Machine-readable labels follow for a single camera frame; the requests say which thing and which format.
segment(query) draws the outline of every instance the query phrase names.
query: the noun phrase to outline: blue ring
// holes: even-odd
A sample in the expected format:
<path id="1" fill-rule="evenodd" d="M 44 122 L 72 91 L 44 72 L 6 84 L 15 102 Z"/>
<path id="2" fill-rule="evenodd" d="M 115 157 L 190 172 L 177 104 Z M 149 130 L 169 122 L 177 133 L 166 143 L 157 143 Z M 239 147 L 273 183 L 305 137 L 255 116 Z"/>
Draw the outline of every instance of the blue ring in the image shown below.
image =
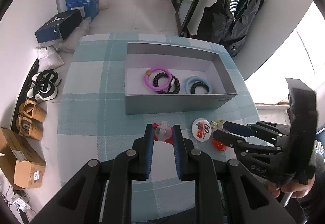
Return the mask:
<path id="1" fill-rule="evenodd" d="M 196 82 L 196 81 L 205 83 L 209 88 L 208 94 L 212 94 L 212 86 L 210 85 L 210 83 L 207 80 L 204 80 L 201 77 L 192 77 L 192 78 L 189 78 L 186 81 L 186 83 L 185 83 L 185 92 L 186 92 L 186 94 L 191 94 L 190 90 L 189 90 L 189 84 L 192 83 L 192 82 Z"/>

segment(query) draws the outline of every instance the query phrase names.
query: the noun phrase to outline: brown clog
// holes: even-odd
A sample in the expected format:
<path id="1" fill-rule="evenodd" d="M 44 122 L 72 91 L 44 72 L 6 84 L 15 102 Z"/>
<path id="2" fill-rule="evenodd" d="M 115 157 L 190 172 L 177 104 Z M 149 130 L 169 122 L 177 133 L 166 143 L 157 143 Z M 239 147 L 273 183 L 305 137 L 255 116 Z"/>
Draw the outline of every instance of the brown clog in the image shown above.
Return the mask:
<path id="1" fill-rule="evenodd" d="M 26 100 L 25 103 L 21 104 L 19 107 L 19 112 L 24 113 L 24 116 L 30 119 L 35 119 L 40 122 L 44 122 L 46 117 L 46 111 L 32 100 Z"/>
<path id="2" fill-rule="evenodd" d="M 19 132 L 35 140 L 41 140 L 43 137 L 43 128 L 38 121 L 25 117 L 22 112 L 18 114 L 16 126 Z"/>

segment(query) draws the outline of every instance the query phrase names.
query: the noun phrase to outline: bracelet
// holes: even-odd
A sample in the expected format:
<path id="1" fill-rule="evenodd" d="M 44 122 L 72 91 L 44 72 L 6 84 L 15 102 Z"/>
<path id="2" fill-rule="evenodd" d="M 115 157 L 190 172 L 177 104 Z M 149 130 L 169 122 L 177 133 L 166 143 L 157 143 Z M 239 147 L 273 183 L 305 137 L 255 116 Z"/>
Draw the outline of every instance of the bracelet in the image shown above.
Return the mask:
<path id="1" fill-rule="evenodd" d="M 155 78 L 153 79 L 153 86 L 154 87 L 159 87 L 158 85 L 158 80 L 161 78 L 161 77 L 168 77 L 168 75 L 166 73 L 159 73 L 155 76 Z M 170 92 L 170 89 L 173 87 L 173 85 L 175 85 L 175 90 Z M 180 91 L 180 83 L 178 81 L 178 79 L 175 77 L 175 75 L 172 75 L 172 81 L 169 83 L 169 86 L 168 86 L 168 90 L 167 92 L 165 91 L 158 91 L 159 94 L 178 94 L 179 91 Z"/>
<path id="2" fill-rule="evenodd" d="M 161 70 L 161 71 L 166 72 L 166 74 L 168 76 L 168 82 L 167 82 L 167 84 L 165 84 L 162 87 L 154 87 L 153 85 L 151 85 L 149 83 L 149 76 L 151 75 L 152 72 L 157 71 L 157 70 Z M 169 86 L 170 82 L 172 81 L 173 77 L 172 77 L 172 74 L 170 73 L 170 71 L 168 71 L 167 69 L 161 68 L 161 67 L 154 67 L 154 68 L 151 68 L 150 70 L 147 70 L 147 72 L 144 74 L 144 78 L 143 79 L 144 79 L 144 83 L 151 90 L 153 90 L 153 91 L 161 91 L 161 90 L 165 90 L 165 89 L 168 88 L 168 86 Z"/>
<path id="3" fill-rule="evenodd" d="M 195 82 L 195 81 L 198 81 L 198 83 L 195 83 L 192 85 L 191 87 L 191 90 L 189 90 L 189 84 L 192 83 L 192 82 Z M 203 88 L 206 89 L 206 86 L 208 89 L 207 90 L 207 93 L 208 94 L 212 94 L 212 86 L 210 85 L 210 83 L 207 81 L 207 80 L 204 80 L 203 78 L 201 77 L 192 77 L 192 78 L 189 78 L 186 83 L 185 83 L 185 92 L 186 94 L 195 94 L 195 88 L 198 87 L 198 86 L 202 86 Z"/>

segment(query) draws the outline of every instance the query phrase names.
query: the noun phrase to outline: checkered tablecloth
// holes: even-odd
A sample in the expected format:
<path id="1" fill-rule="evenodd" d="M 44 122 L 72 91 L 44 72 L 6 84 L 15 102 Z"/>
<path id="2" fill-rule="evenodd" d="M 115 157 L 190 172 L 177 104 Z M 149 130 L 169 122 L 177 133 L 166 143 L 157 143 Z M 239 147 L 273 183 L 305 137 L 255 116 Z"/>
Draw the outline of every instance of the checkered tablecloth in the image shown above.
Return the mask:
<path id="1" fill-rule="evenodd" d="M 238 93 L 217 110 L 125 115 L 124 79 L 128 42 L 167 43 L 208 50 L 220 55 Z M 63 89 L 58 121 L 58 162 L 64 185 L 88 160 L 113 159 L 143 136 L 147 123 L 179 124 L 184 137 L 212 158 L 234 157 L 231 148 L 215 150 L 210 141 L 198 142 L 191 133 L 195 119 L 224 119 L 240 124 L 255 123 L 258 113 L 245 82 L 221 45 L 170 35 L 110 33 L 84 36 L 74 54 Z M 251 143 L 261 144 L 256 138 Z M 152 169 L 146 182 L 134 181 L 132 220 L 150 220 L 194 207 L 194 182 L 180 182 L 173 146 L 155 142 Z"/>

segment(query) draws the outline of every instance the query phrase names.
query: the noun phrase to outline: black backpack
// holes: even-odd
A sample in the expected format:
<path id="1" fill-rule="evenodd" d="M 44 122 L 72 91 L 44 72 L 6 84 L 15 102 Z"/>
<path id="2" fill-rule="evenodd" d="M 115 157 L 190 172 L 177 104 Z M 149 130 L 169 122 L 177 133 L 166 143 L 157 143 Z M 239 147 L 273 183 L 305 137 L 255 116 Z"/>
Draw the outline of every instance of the black backpack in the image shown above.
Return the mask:
<path id="1" fill-rule="evenodd" d="M 204 8 L 196 38 L 221 44 L 235 57 L 243 48 L 248 29 L 263 3 L 264 0 L 217 0 L 213 6 Z"/>

